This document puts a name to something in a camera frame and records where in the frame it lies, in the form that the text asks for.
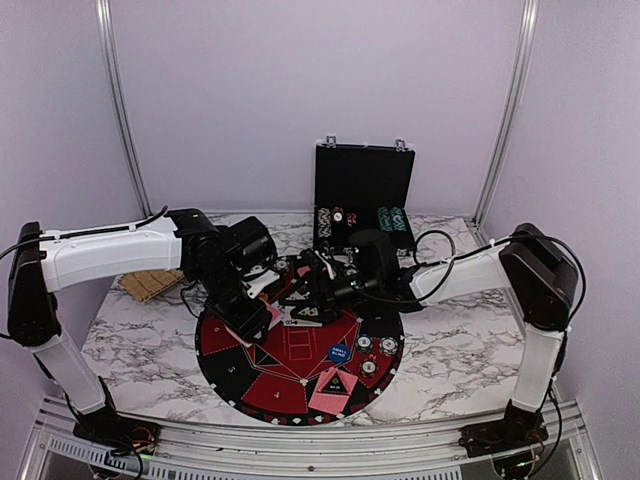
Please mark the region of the red playing card deck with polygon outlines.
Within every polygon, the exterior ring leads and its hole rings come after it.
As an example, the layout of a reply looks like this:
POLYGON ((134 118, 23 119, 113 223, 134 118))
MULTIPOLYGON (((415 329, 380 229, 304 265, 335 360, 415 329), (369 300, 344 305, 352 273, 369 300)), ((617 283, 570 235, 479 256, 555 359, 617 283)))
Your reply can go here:
POLYGON ((248 332, 241 335, 229 326, 225 326, 225 330, 229 335, 238 341, 241 345, 249 347, 250 345, 263 345, 269 331, 272 330, 279 322, 283 320, 281 310, 271 304, 265 303, 261 310, 260 317, 250 326, 248 332))

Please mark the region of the eight of spades card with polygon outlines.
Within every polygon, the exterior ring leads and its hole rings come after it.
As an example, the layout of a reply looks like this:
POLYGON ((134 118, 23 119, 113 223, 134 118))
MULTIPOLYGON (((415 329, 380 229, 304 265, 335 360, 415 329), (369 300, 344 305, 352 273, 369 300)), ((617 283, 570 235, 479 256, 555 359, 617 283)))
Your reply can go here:
POLYGON ((321 328, 323 324, 318 321, 289 318, 282 321, 285 327, 289 328, 321 328))

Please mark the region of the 10 chips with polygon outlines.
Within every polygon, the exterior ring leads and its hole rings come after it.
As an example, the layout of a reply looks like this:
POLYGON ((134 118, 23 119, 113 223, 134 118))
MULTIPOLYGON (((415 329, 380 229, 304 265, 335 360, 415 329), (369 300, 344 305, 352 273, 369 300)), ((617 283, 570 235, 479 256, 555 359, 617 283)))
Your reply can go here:
POLYGON ((274 264, 274 269, 280 273, 286 273, 289 271, 290 263, 288 260, 282 258, 278 259, 274 264))
POLYGON ((384 356, 394 356, 399 349, 399 341, 393 337, 384 337, 379 341, 379 351, 384 356))

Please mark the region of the blue small blind button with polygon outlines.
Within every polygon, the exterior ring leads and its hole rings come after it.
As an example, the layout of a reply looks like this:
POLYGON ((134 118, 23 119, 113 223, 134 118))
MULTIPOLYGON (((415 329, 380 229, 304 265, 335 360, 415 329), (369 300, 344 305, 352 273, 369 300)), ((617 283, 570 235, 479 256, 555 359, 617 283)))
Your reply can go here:
POLYGON ((351 359, 351 349, 345 344, 335 344, 329 348, 327 357, 333 363, 342 364, 351 359))

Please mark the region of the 50 chips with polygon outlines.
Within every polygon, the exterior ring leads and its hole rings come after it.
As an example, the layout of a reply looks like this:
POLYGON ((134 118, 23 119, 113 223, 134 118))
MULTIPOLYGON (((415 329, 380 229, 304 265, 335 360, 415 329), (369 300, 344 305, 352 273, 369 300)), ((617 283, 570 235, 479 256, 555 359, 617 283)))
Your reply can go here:
POLYGON ((372 338, 368 335, 359 335, 355 341, 355 349, 358 353, 370 353, 373 349, 372 338))

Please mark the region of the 100 chips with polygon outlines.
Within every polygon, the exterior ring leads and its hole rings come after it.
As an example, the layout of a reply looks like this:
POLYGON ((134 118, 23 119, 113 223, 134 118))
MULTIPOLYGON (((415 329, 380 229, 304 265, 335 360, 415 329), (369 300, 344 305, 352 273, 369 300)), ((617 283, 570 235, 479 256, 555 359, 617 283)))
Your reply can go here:
POLYGON ((364 378, 373 378, 378 372, 378 366, 373 360, 365 360, 360 364, 359 375, 364 378))

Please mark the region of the black triangular all-in marker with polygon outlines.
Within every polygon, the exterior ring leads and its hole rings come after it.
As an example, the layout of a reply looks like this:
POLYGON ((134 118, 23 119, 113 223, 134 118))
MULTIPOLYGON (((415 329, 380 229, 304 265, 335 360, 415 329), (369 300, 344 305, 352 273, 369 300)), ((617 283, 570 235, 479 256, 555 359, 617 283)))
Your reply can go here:
POLYGON ((335 371, 324 386, 320 389, 320 392, 323 394, 330 395, 348 395, 349 390, 346 384, 341 379, 340 373, 335 371))

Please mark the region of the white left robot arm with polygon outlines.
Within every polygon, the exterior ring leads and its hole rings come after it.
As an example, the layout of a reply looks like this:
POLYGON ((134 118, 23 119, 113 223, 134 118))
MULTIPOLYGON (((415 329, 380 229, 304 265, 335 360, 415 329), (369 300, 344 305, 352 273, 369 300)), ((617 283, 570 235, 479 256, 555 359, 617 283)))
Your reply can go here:
POLYGON ((58 293, 125 274, 179 271, 204 288, 210 308, 240 339, 265 339, 271 323, 259 295, 278 278, 270 267, 277 248, 254 216, 216 226, 198 209, 163 207, 144 220, 89 229, 30 222, 3 254, 12 259, 7 338, 30 351, 106 445, 125 438, 126 423, 59 319, 58 293))

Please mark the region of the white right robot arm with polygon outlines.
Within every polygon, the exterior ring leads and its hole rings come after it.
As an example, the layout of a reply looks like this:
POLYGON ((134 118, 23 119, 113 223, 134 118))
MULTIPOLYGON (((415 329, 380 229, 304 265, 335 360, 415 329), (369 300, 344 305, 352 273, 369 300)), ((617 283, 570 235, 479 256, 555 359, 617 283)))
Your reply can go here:
POLYGON ((431 421, 503 411, 529 393, 533 364, 510 290, 485 290, 401 315, 404 350, 386 389, 335 426, 431 421))

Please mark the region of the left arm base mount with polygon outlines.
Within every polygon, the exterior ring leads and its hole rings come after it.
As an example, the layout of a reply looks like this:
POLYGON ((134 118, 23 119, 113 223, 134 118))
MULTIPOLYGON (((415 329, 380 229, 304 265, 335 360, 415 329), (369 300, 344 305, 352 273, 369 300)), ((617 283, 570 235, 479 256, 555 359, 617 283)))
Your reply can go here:
POLYGON ((118 455, 155 452, 159 425, 120 415, 109 393, 105 405, 89 414, 80 413, 68 396, 65 400, 76 420, 73 429, 76 437, 111 446, 118 455))

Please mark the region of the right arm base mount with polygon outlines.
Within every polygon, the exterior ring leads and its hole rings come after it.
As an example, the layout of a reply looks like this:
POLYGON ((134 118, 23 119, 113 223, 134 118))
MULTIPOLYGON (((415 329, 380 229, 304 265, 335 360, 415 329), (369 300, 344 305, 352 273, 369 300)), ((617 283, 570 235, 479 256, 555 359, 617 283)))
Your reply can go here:
POLYGON ((501 419, 462 427, 458 443, 474 458, 530 446, 548 438, 541 409, 528 411, 509 401, 501 419))

